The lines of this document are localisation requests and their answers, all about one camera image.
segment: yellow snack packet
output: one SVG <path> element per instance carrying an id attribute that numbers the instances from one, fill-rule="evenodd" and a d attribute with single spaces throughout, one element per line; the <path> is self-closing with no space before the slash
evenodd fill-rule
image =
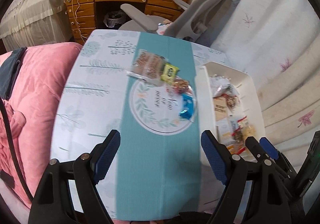
<path id="1" fill-rule="evenodd" d="M 178 71 L 179 71 L 178 67 L 175 67 L 169 63 L 166 63 L 164 65 L 163 73 L 161 75 L 161 80 L 171 85 L 176 79 Z"/>

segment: white curtain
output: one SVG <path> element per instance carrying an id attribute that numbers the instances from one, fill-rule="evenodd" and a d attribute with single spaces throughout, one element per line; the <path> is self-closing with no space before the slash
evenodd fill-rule
<path id="1" fill-rule="evenodd" d="M 319 33 L 308 0 L 241 0 L 211 46 L 253 78 L 267 138 L 297 168 L 320 125 Z"/>

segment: wooden desk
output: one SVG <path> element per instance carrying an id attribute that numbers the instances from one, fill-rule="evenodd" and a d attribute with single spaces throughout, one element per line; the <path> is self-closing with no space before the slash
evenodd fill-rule
<path id="1" fill-rule="evenodd" d="M 175 21 L 183 12 L 172 0 L 65 0 L 66 14 L 69 15 L 76 42 L 83 45 L 86 39 L 81 35 L 88 38 L 93 30 L 101 28 L 104 15 L 119 10 L 123 3 L 134 5 L 146 15 L 161 16 L 171 21 Z"/>

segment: chair backrest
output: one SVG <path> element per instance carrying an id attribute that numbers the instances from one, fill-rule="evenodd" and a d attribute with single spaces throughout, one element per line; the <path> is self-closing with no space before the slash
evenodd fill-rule
<path id="1" fill-rule="evenodd" d="M 222 0 L 194 0 L 190 7 L 184 11 L 165 31 L 164 35 L 184 39 L 190 37 L 195 41 L 200 33 L 192 30 L 191 23 L 203 13 L 208 13 Z"/>

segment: metal screw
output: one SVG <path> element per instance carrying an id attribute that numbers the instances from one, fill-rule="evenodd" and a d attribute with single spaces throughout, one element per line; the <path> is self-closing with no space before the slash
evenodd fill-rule
<path id="1" fill-rule="evenodd" d="M 266 160 L 264 160 L 264 164 L 271 166 L 272 162 L 270 160 L 266 159 Z"/>
<path id="2" fill-rule="evenodd" d="M 80 156 L 80 158 L 81 158 L 82 160 L 87 160 L 89 157 L 90 157 L 90 154 L 88 154 L 88 153 L 83 153 L 83 154 Z"/>
<path id="3" fill-rule="evenodd" d="M 50 161 L 49 161 L 49 164 L 50 165 L 55 165 L 57 163 L 57 159 L 51 159 Z"/>
<path id="4" fill-rule="evenodd" d="M 239 155 L 237 155 L 237 154 L 233 154 L 233 155 L 232 155 L 232 159 L 235 160 L 235 161 L 239 161 L 240 158 L 241 158 L 241 157 L 240 157 Z"/>

